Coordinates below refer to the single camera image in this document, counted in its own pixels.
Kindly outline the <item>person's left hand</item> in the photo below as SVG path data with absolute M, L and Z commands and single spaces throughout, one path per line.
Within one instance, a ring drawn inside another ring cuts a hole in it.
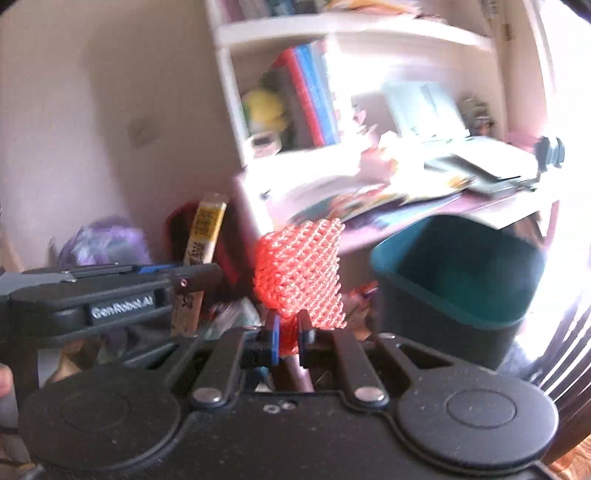
M 14 388 L 13 373 L 11 369 L 4 364 L 0 365 L 0 398 L 7 397 Z

